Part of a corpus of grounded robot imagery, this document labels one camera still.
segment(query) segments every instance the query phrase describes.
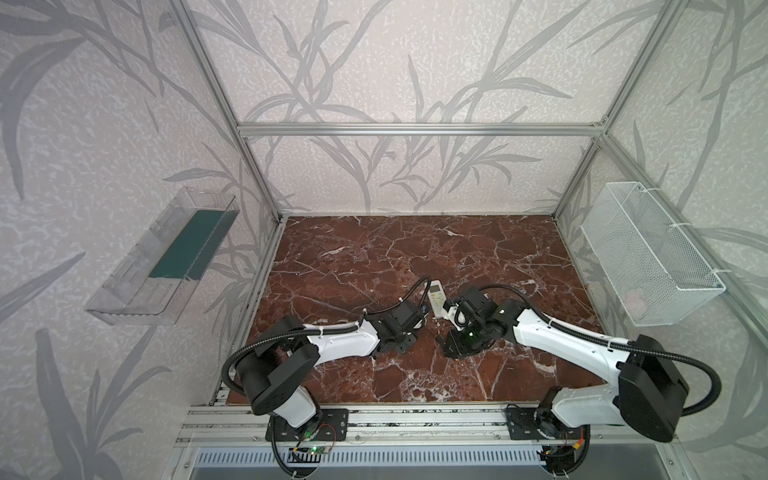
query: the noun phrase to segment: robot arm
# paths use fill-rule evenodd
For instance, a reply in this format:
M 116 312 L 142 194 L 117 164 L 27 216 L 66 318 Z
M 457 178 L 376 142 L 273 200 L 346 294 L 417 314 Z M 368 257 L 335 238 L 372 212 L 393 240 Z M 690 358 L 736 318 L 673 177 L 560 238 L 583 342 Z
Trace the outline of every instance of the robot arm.
M 227 360 L 222 378 L 247 397 L 255 414 L 274 413 L 295 435 L 312 435 L 322 412 L 301 382 L 315 366 L 331 360 L 376 356 L 391 349 L 406 352 L 429 311 L 424 299 L 418 306 L 403 300 L 389 309 L 364 313 L 354 324 L 317 326 L 302 324 L 295 316 L 283 317 L 255 344 L 244 347 L 245 354 L 233 354 L 230 359 L 235 360 Z M 719 394 L 720 381 L 710 367 L 667 353 L 650 337 L 641 335 L 631 342 L 594 333 L 544 315 L 525 296 L 522 300 L 497 304 L 479 289 L 467 289 L 440 312 L 455 326 L 442 347 L 445 356 L 458 359 L 505 339 L 553 353 L 601 377 L 603 385 L 555 387 L 547 394 L 537 409 L 535 428 L 548 436 L 580 425 L 629 425 L 648 438 L 669 442 L 682 415 L 706 408 Z M 282 362 L 278 348 L 286 354 Z M 688 384 L 672 359 L 710 375 L 713 388 L 705 400 L 684 409 Z M 229 377 L 232 365 L 242 387 Z
M 474 355 L 505 339 L 553 353 L 606 382 L 580 389 L 554 387 L 536 409 L 534 427 L 547 436 L 580 425 L 629 425 L 657 442 L 670 442 L 682 415 L 705 409 L 720 393 L 720 380 L 709 366 L 666 352 L 648 336 L 630 341 L 591 332 L 541 313 L 514 287 L 493 287 L 514 291 L 523 301 L 506 299 L 497 305 L 471 287 L 444 305 L 444 311 L 465 317 L 464 322 L 449 318 L 456 328 L 443 345 L 446 356 Z M 457 323 L 465 325 L 459 329 Z M 689 388 L 672 360 L 710 376 L 710 394 L 695 406 L 684 408 Z
M 364 313 L 355 323 L 329 326 L 302 324 L 285 316 L 259 336 L 245 355 L 229 362 L 240 384 L 229 377 L 225 363 L 222 379 L 230 388 L 241 388 L 256 415 L 274 413 L 293 428 L 293 436 L 312 436 L 322 421 L 322 411 L 301 382 L 322 363 L 347 356 L 376 356 L 391 349 L 406 352 L 416 342 L 417 329 L 429 308 L 408 300 L 377 313 Z M 277 350 L 284 352 L 280 361 Z

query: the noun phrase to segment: red wire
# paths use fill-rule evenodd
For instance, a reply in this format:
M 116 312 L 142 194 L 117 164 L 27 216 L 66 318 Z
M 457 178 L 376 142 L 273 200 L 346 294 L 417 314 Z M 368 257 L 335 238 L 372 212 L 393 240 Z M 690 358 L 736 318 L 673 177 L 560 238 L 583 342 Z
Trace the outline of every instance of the red wire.
M 333 428 L 333 425 L 325 422 L 321 423 L 318 429 L 321 429 L 324 426 L 329 426 L 331 430 L 333 430 L 333 443 L 331 444 L 331 448 L 328 449 L 328 451 L 330 452 L 331 450 L 333 450 L 333 446 L 336 444 L 336 429 Z

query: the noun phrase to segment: clear plastic shelf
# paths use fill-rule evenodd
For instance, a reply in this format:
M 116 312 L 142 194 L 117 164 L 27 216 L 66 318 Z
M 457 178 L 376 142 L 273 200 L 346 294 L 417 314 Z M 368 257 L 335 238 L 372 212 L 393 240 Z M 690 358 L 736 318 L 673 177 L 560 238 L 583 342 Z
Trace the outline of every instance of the clear plastic shelf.
M 174 325 L 239 212 L 232 194 L 182 188 L 86 311 L 111 325 Z

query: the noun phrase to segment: white remote control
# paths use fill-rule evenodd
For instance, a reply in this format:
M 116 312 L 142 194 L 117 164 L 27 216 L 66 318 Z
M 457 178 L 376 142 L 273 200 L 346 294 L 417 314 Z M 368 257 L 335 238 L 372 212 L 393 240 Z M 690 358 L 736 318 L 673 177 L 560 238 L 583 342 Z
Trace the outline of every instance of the white remote control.
M 435 318 L 448 318 L 448 312 L 442 308 L 445 304 L 445 291 L 442 289 L 440 280 L 433 280 L 429 284 L 429 303 L 432 305 L 432 313 Z

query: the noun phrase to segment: metal grille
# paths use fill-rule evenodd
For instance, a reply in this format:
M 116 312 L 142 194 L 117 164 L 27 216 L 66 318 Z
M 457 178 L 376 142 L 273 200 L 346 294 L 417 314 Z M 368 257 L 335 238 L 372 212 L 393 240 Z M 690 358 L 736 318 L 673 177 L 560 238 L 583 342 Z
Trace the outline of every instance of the metal grille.
M 679 322 L 725 290 L 680 224 L 638 182 L 605 184 L 581 229 L 637 326 Z
M 449 466 L 449 465 L 543 465 L 540 446 L 535 445 L 404 445 L 404 446 L 337 446 L 331 453 L 311 455 L 315 464 L 291 462 L 290 449 L 280 448 L 288 465 L 332 467 Z M 300 454 L 302 460 L 310 455 Z M 203 448 L 195 467 L 274 467 L 269 447 Z

